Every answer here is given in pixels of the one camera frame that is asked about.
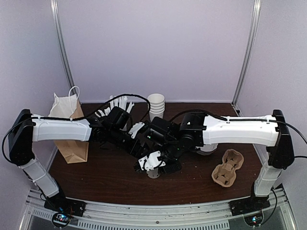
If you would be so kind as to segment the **single white paper cup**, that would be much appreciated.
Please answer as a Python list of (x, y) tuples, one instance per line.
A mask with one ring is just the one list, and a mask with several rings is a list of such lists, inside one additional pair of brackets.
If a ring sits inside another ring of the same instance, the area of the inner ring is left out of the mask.
[(150, 170), (150, 171), (147, 171), (146, 173), (147, 173), (147, 176), (151, 179), (156, 179), (160, 176), (158, 169)]

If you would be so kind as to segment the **stack of white paper cups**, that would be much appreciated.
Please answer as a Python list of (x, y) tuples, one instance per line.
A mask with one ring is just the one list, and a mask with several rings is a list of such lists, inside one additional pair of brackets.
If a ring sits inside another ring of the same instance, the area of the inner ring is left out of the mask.
[(150, 102), (149, 118), (153, 121), (155, 117), (163, 118), (165, 111), (165, 97), (159, 93), (153, 93), (147, 97)]

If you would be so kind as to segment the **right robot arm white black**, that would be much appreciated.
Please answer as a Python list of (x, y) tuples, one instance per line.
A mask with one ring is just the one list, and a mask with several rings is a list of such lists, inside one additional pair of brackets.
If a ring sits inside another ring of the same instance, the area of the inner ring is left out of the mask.
[(174, 163), (181, 155), (199, 147), (212, 152), (222, 143), (257, 144), (266, 147), (267, 162), (253, 185), (253, 196), (246, 200), (249, 211), (257, 211), (264, 204), (271, 187), (281, 171), (295, 159), (292, 138), (282, 111), (260, 117), (218, 116), (195, 109), (181, 113), (183, 120), (174, 133), (163, 135), (161, 159)]

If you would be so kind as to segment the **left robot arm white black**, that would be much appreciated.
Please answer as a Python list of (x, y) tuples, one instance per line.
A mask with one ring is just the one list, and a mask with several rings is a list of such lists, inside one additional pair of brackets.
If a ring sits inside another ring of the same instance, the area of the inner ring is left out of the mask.
[(43, 140), (76, 140), (85, 142), (109, 142), (140, 158), (149, 146), (136, 138), (137, 131), (129, 133), (123, 128), (131, 115), (114, 107), (104, 117), (51, 118), (36, 117), (28, 109), (20, 112), (9, 131), (10, 161), (21, 167), (50, 199), (50, 204), (59, 213), (69, 209), (69, 202), (60, 194), (60, 186), (35, 158), (32, 143)]

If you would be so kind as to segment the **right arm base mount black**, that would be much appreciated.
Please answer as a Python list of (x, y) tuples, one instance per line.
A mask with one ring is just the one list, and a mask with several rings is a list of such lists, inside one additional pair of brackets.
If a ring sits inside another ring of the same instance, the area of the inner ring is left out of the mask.
[(251, 212), (262, 211), (270, 206), (269, 196), (256, 196), (252, 190), (251, 195), (247, 198), (233, 200), (229, 202), (232, 216), (244, 215)]

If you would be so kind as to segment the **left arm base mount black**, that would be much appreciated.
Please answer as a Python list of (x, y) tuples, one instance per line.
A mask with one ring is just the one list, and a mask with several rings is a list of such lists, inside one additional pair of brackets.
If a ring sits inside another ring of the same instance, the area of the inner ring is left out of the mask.
[(44, 207), (59, 213), (69, 214), (70, 216), (82, 217), (85, 211), (86, 203), (83, 201), (69, 199), (63, 190), (52, 197), (45, 197)]

